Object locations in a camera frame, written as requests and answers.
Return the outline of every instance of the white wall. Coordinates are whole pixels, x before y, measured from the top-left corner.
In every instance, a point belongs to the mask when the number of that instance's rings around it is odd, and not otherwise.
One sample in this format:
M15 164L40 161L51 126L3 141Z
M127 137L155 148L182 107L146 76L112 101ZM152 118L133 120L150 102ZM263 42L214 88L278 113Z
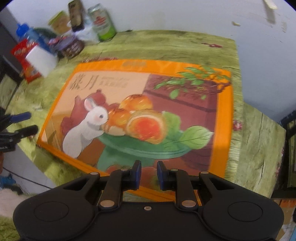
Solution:
M98 0L82 0L88 8ZM15 18L47 26L68 0L14 0ZM262 0L100 0L118 31L174 29L203 32L236 41L247 103L278 121L296 109L296 12L274 0L274 12ZM233 26L231 22L241 24Z

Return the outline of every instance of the red package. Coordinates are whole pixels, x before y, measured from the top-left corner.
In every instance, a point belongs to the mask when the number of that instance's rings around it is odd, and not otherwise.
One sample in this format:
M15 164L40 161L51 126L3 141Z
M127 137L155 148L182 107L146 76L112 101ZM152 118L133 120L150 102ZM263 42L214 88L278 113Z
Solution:
M24 39L11 50L11 53L18 59L18 61L22 65L27 83L30 83L31 81L41 76L41 74L26 60L27 54L36 45L38 45L38 43Z

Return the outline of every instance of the green wooden tabletop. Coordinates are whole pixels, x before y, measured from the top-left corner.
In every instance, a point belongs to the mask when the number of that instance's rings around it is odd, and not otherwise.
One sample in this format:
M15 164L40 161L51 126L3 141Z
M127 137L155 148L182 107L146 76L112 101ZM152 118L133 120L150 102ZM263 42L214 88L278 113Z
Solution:
M222 48L205 43L221 45ZM62 59L47 78L39 78L30 84L23 81L7 112L30 111L32 118L11 125L8 130L12 132L32 124L41 128L53 101L77 64L99 54L100 57L178 61L229 70L234 89L234 121L238 128L232 132L225 178L262 195L271 195L281 161L285 130L243 102L239 58L231 39L183 31L118 33L112 41L87 46L69 61ZM19 146L55 184L81 176L79 170L35 144L36 140L24 139Z

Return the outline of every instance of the screw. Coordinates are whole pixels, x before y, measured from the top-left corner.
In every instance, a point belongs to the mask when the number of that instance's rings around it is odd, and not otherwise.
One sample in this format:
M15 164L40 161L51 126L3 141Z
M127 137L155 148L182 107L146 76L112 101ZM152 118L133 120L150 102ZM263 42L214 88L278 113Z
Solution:
M146 211L150 211L151 209L152 209L152 207L150 207L150 206L144 207L144 210L146 210Z
M182 206L184 207L194 207L195 205L196 205L196 202L192 200L185 200L182 202Z
M112 200L104 200L104 201L101 201L100 203L102 207L113 207L114 204L115 203Z

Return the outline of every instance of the green and silver can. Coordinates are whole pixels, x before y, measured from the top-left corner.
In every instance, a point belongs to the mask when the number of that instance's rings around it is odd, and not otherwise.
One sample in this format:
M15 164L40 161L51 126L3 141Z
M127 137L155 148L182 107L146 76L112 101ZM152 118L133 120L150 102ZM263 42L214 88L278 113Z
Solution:
M89 8L88 14L93 21L94 30L101 41L108 41L115 36L115 27L106 9L100 3Z

